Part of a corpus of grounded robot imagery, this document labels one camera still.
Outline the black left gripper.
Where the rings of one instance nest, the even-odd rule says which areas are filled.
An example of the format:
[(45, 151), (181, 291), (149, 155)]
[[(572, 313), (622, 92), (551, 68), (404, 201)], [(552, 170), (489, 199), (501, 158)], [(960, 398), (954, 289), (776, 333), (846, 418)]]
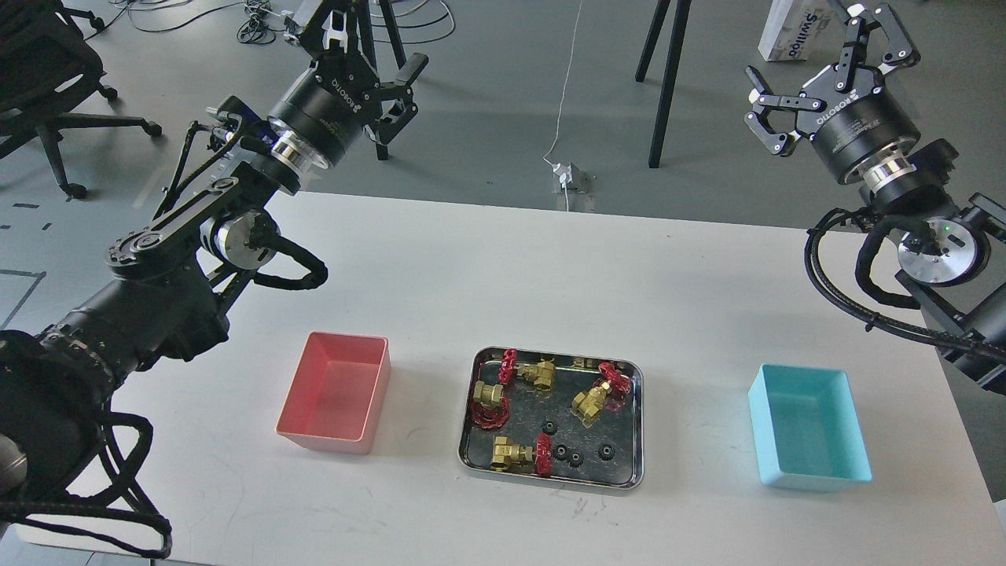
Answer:
[(337, 165), (363, 129), (388, 145), (416, 117), (413, 83), (430, 58), (413, 53), (391, 82), (363, 95), (344, 80), (358, 79), (359, 1), (304, 1), (285, 16), (285, 42), (311, 57), (267, 114), (279, 130), (291, 131), (318, 155), (322, 168)]

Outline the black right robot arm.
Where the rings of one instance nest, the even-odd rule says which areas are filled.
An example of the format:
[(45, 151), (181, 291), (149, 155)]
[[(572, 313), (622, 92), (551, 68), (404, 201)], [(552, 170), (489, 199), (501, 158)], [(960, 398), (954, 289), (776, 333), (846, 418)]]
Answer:
[[(836, 208), (808, 232), (807, 273), (841, 311), (916, 343), (933, 345), (945, 361), (982, 389), (1003, 394), (1004, 287), (970, 311), (959, 311), (941, 288), (970, 282), (986, 267), (991, 241), (1004, 240), (1004, 208), (983, 194), (957, 207), (945, 184), (958, 151), (945, 139), (917, 147), (920, 132), (885, 85), (885, 76), (909, 68), (920, 54), (888, 4), (845, 8), (834, 2), (846, 30), (834, 64), (797, 95), (775, 95), (757, 68), (745, 123), (773, 155), (789, 156), (807, 139), (840, 184), (859, 184), (865, 206)], [(852, 222), (865, 233), (854, 276), (877, 303), (926, 311), (941, 329), (910, 325), (859, 304), (827, 277), (821, 240)]]

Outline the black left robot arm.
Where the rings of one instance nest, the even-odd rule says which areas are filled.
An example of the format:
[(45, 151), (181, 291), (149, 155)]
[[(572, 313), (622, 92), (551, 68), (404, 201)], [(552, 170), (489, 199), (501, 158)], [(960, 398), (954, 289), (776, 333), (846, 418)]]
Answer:
[(367, 1), (306, 1), (284, 39), (311, 62), (266, 117), (230, 97), (192, 123), (172, 182), (148, 225), (121, 237), (105, 261), (114, 279), (39, 334), (2, 331), (2, 526), (90, 536), (44, 516), (150, 527), (141, 549), (171, 553), (171, 524), (137, 479), (153, 443), (144, 417), (116, 412), (112, 395), (162, 358), (192, 358), (229, 337), (227, 313), (249, 284), (288, 291), (323, 285), (326, 265), (281, 235), (266, 205), (295, 194), (312, 168), (337, 165), (362, 134), (387, 145), (417, 114), (413, 82), (428, 64), (405, 55), (398, 19), (380, 2), (398, 74), (380, 80)]

